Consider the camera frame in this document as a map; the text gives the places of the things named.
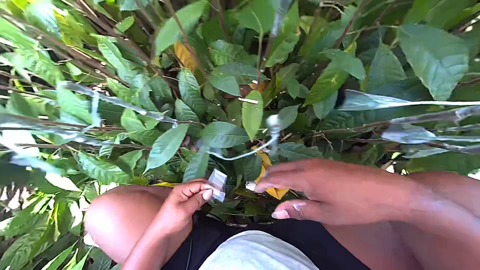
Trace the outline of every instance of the finger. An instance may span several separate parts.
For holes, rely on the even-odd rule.
[[[260,179],[255,187],[255,192],[262,193],[271,187],[304,191],[307,184],[308,182],[299,179],[299,172],[275,172]]]
[[[297,219],[325,222],[331,219],[329,205],[312,200],[290,200],[281,203],[272,213],[275,219]]]
[[[198,208],[205,204],[205,202],[207,202],[212,195],[213,189],[202,190],[184,202],[183,207],[185,207],[187,212],[193,214]]]
[[[199,179],[176,186],[174,192],[178,194],[179,201],[184,202],[205,189],[213,189],[213,187],[207,184],[206,179]]]
[[[308,166],[311,163],[311,161],[312,159],[280,163],[268,168],[267,175],[275,172],[302,171],[305,166]]]

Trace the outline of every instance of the knee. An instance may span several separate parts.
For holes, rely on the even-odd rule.
[[[145,208],[160,209],[161,201],[152,193],[145,190],[119,186],[95,198],[85,213],[85,230],[95,235],[121,226],[119,222],[125,222],[132,213]]]

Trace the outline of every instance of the twig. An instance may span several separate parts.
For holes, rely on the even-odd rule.
[[[383,139],[358,139],[358,138],[345,138],[345,141],[353,141],[353,142],[362,142],[362,143],[380,143],[385,142],[389,143],[388,141],[384,141]]]
[[[261,32],[260,35],[258,36],[258,56],[257,56],[257,85],[255,86],[255,90],[258,89],[260,86],[260,82],[258,81],[260,78],[260,75],[262,74],[262,70],[260,67],[260,63],[262,61],[262,43],[264,39],[264,33]]]
[[[9,77],[11,79],[19,80],[19,81],[27,83],[27,84],[31,84],[32,86],[35,86],[35,87],[52,88],[51,86],[48,86],[48,85],[43,85],[43,84],[39,84],[39,83],[35,83],[35,82],[30,82],[29,80],[26,80],[25,78],[15,76],[15,75],[12,75],[8,72],[1,71],[1,70],[0,70],[0,75],[5,76],[5,77]]]
[[[373,25],[379,24],[380,21],[383,19],[383,17],[384,17],[387,13],[389,13],[390,10],[392,10],[392,8],[394,8],[394,7],[397,5],[397,2],[398,2],[398,0],[394,0],[393,2],[391,2],[390,5],[388,5],[388,7],[382,11],[382,13],[380,14],[380,16],[378,16],[378,18],[375,19],[375,21],[373,22]]]
[[[157,26],[155,25],[155,21],[152,19],[152,17],[150,16],[150,14],[148,14],[147,10],[145,9],[145,7],[142,5],[142,3],[140,3],[140,0],[133,0],[133,2],[135,3],[135,5],[138,6],[138,8],[140,9],[140,13],[145,17],[145,19],[147,19],[148,23],[150,24],[151,28],[152,29],[157,29]]]
[[[355,30],[355,31],[348,32],[348,33],[346,34],[346,36],[351,35],[351,34],[355,34],[355,33],[359,33],[359,32],[362,32],[362,31],[366,31],[366,30],[377,29],[378,27],[398,28],[397,25],[372,25],[372,26],[364,27],[364,28],[359,29],[359,30]]]
[[[213,2],[215,3],[216,8],[217,8],[216,11],[218,12],[218,20],[220,22],[220,26],[222,27],[223,34],[225,35],[225,39],[226,39],[227,42],[230,42],[230,38],[228,36],[228,31],[225,28],[222,4],[220,3],[220,0],[214,0]]]
[[[479,114],[480,114],[480,105],[468,106],[468,107],[462,107],[458,109],[444,110],[440,112],[424,113],[416,116],[399,117],[389,121],[372,122],[369,124],[365,124],[363,126],[358,126],[353,128],[325,130],[325,131],[316,132],[312,137],[321,136],[327,133],[362,132],[366,129],[388,126],[391,124],[424,123],[424,122],[431,122],[431,121],[438,121],[438,120],[459,122],[462,119],[465,119],[466,117],[469,117],[472,115],[479,115]]]
[[[338,49],[340,45],[342,44],[343,38],[347,35],[347,33],[350,31],[350,27],[352,27],[353,22],[357,19],[358,15],[360,14],[361,10],[363,7],[368,5],[372,0],[363,0],[360,6],[357,8],[357,10],[353,13],[352,18],[348,22],[347,26],[345,27],[345,30],[342,33],[342,36],[340,36],[336,42],[335,45],[333,46],[334,49]]]
[[[200,63],[200,60],[198,60],[197,54],[195,53],[195,49],[192,47],[192,45],[188,41],[187,32],[185,32],[185,29],[183,29],[183,26],[181,25],[181,22],[180,22],[180,20],[177,16],[177,14],[175,13],[175,10],[173,9],[172,2],[170,0],[164,0],[164,3],[166,4],[166,6],[168,8],[168,11],[172,15],[173,19],[177,22],[177,25],[178,25],[178,27],[180,28],[180,31],[183,34],[183,44],[185,45],[185,47],[187,47],[187,50],[190,52],[193,60],[195,62],[197,62],[198,69],[203,74],[203,76],[206,78],[208,76],[207,72],[205,71],[204,67]]]
[[[4,10],[1,10],[0,9],[0,15],[2,18],[8,20],[10,22],[10,15],[8,13],[6,13]],[[102,66],[100,64],[100,62],[97,62],[96,60],[92,59],[92,58],[87,58],[85,57],[83,54],[80,54],[78,53],[77,51],[73,50],[72,48],[68,47],[67,45],[63,44],[62,42],[59,42],[56,38],[46,34],[45,32],[43,32],[42,30],[36,28],[35,26],[33,25],[30,25],[28,24],[27,22],[25,22],[24,20],[18,18],[18,17],[15,17],[15,20],[18,20],[19,22],[21,22],[21,24],[25,25],[26,27],[28,27],[29,29],[31,29],[36,35],[40,36],[40,37],[43,37],[45,38],[46,40],[48,40],[51,44],[54,44],[55,46],[65,50],[66,52],[70,53],[74,59],[72,59],[72,61],[74,63],[78,63],[79,61],[76,60],[76,58],[79,58],[79,59],[82,59],[86,64],[88,64],[89,66],[95,68],[95,69],[98,69],[100,70],[101,72],[103,72],[104,74],[106,74],[107,76],[109,77],[112,77],[112,78],[115,78],[117,79],[118,81],[122,81],[124,83],[126,83],[125,81],[123,81],[121,78],[119,78],[118,76],[116,76],[115,74],[112,74],[111,72],[109,72],[104,66]],[[55,48],[53,48],[52,46],[47,46],[51,49],[53,49],[56,53],[57,53],[57,50]]]
[[[8,86],[3,86],[3,85],[0,85],[0,89],[10,90],[10,91],[12,91],[12,92],[17,92],[17,93],[22,93],[22,94],[26,94],[26,95],[36,96],[36,97],[39,97],[39,98],[48,98],[48,99],[51,99],[50,97],[47,97],[47,96],[44,96],[44,95],[41,95],[41,94],[32,93],[32,92],[27,92],[27,91],[22,91],[22,90],[15,89],[15,88],[13,88],[13,87],[8,87]]]
[[[0,127],[0,130],[34,130],[32,128],[28,127]],[[63,130],[65,131],[81,131],[80,129],[70,129],[70,128],[64,128]],[[97,128],[92,128],[89,129],[88,132],[99,132],[99,133],[107,133],[110,132],[111,130],[101,130]]]

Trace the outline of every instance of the branch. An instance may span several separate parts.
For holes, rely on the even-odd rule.
[[[2,18],[8,20],[10,22],[10,14],[6,13],[4,10],[0,9],[0,15]],[[25,22],[24,20],[20,19],[20,18],[17,18],[15,17],[15,20],[18,20],[21,24],[25,25],[26,27],[28,27],[29,29],[31,29],[37,36],[39,37],[42,37],[44,39],[46,39],[48,42],[50,42],[51,44],[54,44],[55,46],[65,50],[66,52],[68,52],[69,54],[71,54],[73,56],[73,59],[72,61],[74,63],[78,63],[79,61],[76,60],[77,58],[79,59],[82,59],[87,65],[91,66],[92,68],[94,69],[98,69],[100,70],[101,72],[103,72],[104,74],[106,74],[107,76],[109,77],[112,77],[112,78],[115,78],[117,79],[118,81],[122,81],[122,82],[125,82],[123,81],[122,79],[120,79],[118,76],[116,76],[115,74],[112,74],[111,72],[109,72],[104,66],[102,66],[100,64],[100,62],[92,59],[92,58],[87,58],[85,57],[83,54],[77,52],[76,50],[74,50],[73,48],[70,48],[68,47],[67,45],[63,44],[62,42],[59,42],[56,38],[46,34],[45,32],[43,32],[42,30],[36,28],[35,26],[33,25],[30,25],[28,24],[27,22]],[[52,47],[52,46],[47,46],[49,48],[51,48],[52,50],[54,50],[56,53],[58,52],[58,50],[56,50],[55,47]],[[78,64],[78,66],[82,67],[83,64],[80,62]]]
[[[185,29],[183,29],[183,26],[181,25],[181,22],[180,22],[179,18],[177,17],[177,14],[175,13],[175,10],[173,9],[172,2],[170,0],[164,0],[164,3],[166,4],[166,6],[168,8],[168,11],[172,15],[173,19],[177,22],[177,25],[178,25],[178,27],[180,28],[180,31],[183,34],[183,44],[185,45],[185,47],[187,47],[187,50],[190,52],[193,60],[195,62],[197,62],[198,69],[203,74],[203,76],[205,78],[208,77],[207,72],[205,71],[205,69],[202,66],[202,64],[200,63],[200,61],[198,60],[197,54],[195,53],[195,49],[192,47],[192,45],[188,41],[188,34],[187,34],[187,32],[185,32]]]
[[[69,89],[69,90],[72,90],[72,91],[75,91],[77,93],[81,93],[81,94],[84,94],[84,95],[87,95],[87,96],[90,96],[90,97],[97,96],[99,99],[101,99],[103,101],[106,101],[106,102],[109,102],[109,103],[112,103],[112,104],[115,104],[115,105],[118,105],[118,106],[121,106],[121,107],[124,107],[124,108],[127,108],[127,109],[134,110],[141,115],[151,117],[151,118],[153,118],[157,121],[160,121],[160,122],[173,123],[174,125],[179,124],[179,123],[191,123],[191,124],[197,124],[197,125],[204,125],[203,123],[194,122],[194,121],[181,121],[181,122],[179,122],[176,119],[164,116],[160,112],[147,111],[145,109],[142,109],[142,108],[136,107],[134,105],[131,105],[131,104],[129,104],[129,103],[117,98],[117,97],[107,97],[103,94],[100,94],[98,92],[94,92],[94,91],[90,90],[89,88],[87,88],[85,86],[82,86],[82,85],[79,85],[79,84],[76,84],[76,83],[60,82],[59,85],[61,87],[66,88],[66,89]]]
[[[365,131],[366,129],[388,126],[391,124],[413,124],[413,123],[424,123],[424,122],[440,121],[440,120],[460,122],[461,120],[472,115],[480,115],[480,105],[462,107],[462,108],[452,109],[452,110],[444,110],[440,112],[425,113],[425,114],[420,114],[416,116],[399,117],[389,121],[378,121],[378,122],[373,122],[373,123],[369,123],[363,126],[358,126],[353,128],[325,130],[325,131],[316,132],[313,137],[321,136],[327,133],[362,132],[362,131]]]
[[[51,86],[48,86],[48,85],[43,85],[43,84],[39,84],[39,83],[35,83],[35,82],[30,82],[29,80],[27,80],[25,78],[15,76],[15,75],[12,75],[8,72],[1,71],[1,70],[0,70],[0,75],[5,76],[5,77],[9,77],[11,79],[19,80],[19,81],[27,83],[27,84],[31,84],[32,86],[35,86],[35,87],[52,88]]]
[[[345,30],[342,33],[342,36],[340,36],[336,42],[335,45],[333,46],[334,49],[338,49],[340,45],[342,44],[343,38],[347,35],[347,33],[350,31],[350,28],[352,27],[353,22],[357,19],[358,15],[360,14],[361,10],[363,7],[368,5],[372,0],[363,0],[360,6],[357,8],[357,10],[353,13],[352,18],[348,22],[347,26],[345,27]]]
[[[157,29],[157,26],[155,25],[155,21],[152,19],[152,17],[150,16],[150,14],[148,14],[147,10],[145,9],[145,7],[142,5],[142,3],[140,3],[140,0],[133,0],[133,2],[135,3],[135,5],[138,6],[138,8],[140,9],[140,13],[145,17],[145,19],[147,19],[148,23],[150,24],[150,27],[152,29]]]
[[[22,90],[18,90],[18,89],[15,89],[15,88],[12,88],[12,87],[8,87],[8,86],[3,86],[3,85],[0,85],[0,89],[10,90],[10,91],[12,91],[12,92],[27,94],[27,95],[36,96],[36,97],[39,97],[39,98],[48,98],[48,99],[51,99],[50,97],[47,97],[47,96],[44,96],[44,95],[41,95],[41,94],[32,93],[32,92],[27,92],[27,91],[22,91]]]
[[[218,20],[220,22],[220,26],[222,27],[223,34],[225,35],[225,39],[227,40],[227,42],[230,42],[230,38],[228,36],[228,31],[225,28],[225,22],[224,22],[224,17],[223,17],[223,8],[222,8],[222,5],[220,4],[220,0],[214,0],[213,2],[215,3],[216,8],[217,8],[216,11],[218,12]]]

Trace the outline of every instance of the leg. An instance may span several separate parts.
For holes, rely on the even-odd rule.
[[[171,188],[119,186],[96,198],[85,215],[85,229],[100,248],[123,263],[160,210]]]
[[[434,192],[456,202],[479,216],[480,182],[466,176],[447,172],[423,172],[409,175],[410,178],[429,186]],[[424,269],[448,270],[467,269],[463,266],[462,256],[451,241],[441,235],[426,233],[414,226],[393,222],[394,229],[399,232],[405,244],[418,258]]]

